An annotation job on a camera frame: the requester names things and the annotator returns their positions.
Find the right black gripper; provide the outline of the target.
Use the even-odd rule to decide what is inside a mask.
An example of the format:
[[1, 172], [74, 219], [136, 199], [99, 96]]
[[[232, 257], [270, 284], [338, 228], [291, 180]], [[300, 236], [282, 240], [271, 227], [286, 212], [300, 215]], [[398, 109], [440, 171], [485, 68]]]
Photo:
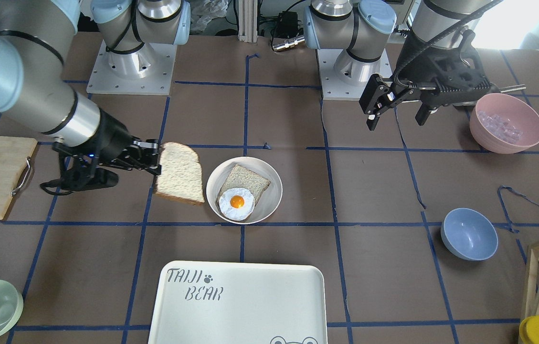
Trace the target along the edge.
[[109, 167], [121, 170], [145, 170], [161, 175], [160, 141], [140, 141], [125, 125], [100, 110], [96, 133], [85, 143], [68, 147], [53, 143], [58, 152], [60, 178], [40, 184], [47, 194], [67, 195], [84, 190], [105, 189], [117, 185], [119, 177]]

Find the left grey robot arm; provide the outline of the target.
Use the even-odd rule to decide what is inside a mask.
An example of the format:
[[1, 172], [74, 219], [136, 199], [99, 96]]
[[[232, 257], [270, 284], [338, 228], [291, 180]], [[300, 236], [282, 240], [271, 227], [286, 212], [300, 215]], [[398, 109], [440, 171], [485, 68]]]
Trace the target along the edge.
[[372, 131], [379, 118], [405, 101], [420, 101], [422, 126], [441, 106], [470, 104], [498, 87], [489, 80], [472, 46], [477, 22], [497, 0], [423, 0], [406, 35], [393, 74], [378, 65], [397, 26], [382, 0], [313, 0], [306, 9], [304, 39], [312, 49], [337, 49], [333, 70], [344, 83], [363, 86], [359, 106]]

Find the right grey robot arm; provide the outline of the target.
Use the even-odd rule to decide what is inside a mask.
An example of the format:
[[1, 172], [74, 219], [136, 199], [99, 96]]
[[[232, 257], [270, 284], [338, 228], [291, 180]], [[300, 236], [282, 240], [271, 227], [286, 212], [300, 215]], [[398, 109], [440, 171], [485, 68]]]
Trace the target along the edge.
[[[121, 78], [156, 71], [152, 43], [184, 45], [190, 32], [185, 0], [93, 0], [93, 21], [109, 65]], [[114, 187], [112, 168], [162, 172], [160, 141], [142, 141], [62, 79], [80, 4], [75, 0], [0, 0], [0, 113], [52, 137], [60, 178], [48, 194]]]

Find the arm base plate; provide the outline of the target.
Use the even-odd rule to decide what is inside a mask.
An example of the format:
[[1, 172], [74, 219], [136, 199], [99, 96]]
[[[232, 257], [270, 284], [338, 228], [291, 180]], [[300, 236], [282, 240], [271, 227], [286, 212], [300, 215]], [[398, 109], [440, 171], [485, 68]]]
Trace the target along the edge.
[[319, 49], [317, 60], [324, 100], [358, 101], [372, 74], [389, 77], [393, 73], [385, 50], [372, 63], [357, 61], [340, 49]]
[[168, 96], [175, 66], [175, 45], [145, 44], [138, 52], [116, 54], [100, 46], [86, 91], [104, 95]]

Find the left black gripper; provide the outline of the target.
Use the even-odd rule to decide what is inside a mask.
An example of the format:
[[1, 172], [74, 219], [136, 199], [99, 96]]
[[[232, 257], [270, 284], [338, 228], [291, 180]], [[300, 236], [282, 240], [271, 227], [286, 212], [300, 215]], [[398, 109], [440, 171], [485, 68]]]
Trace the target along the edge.
[[403, 85], [413, 85], [414, 90], [392, 81], [391, 85], [373, 74], [359, 99], [359, 106], [368, 115], [367, 127], [374, 131], [380, 114], [399, 102], [422, 102], [415, 120], [424, 126], [429, 116], [441, 106], [476, 102], [486, 94], [500, 89], [489, 80], [477, 50], [472, 47], [475, 37], [471, 29], [455, 32], [461, 42], [455, 48], [442, 49], [430, 46], [411, 63], [407, 59], [424, 46], [424, 41], [410, 33], [398, 57], [398, 79]]

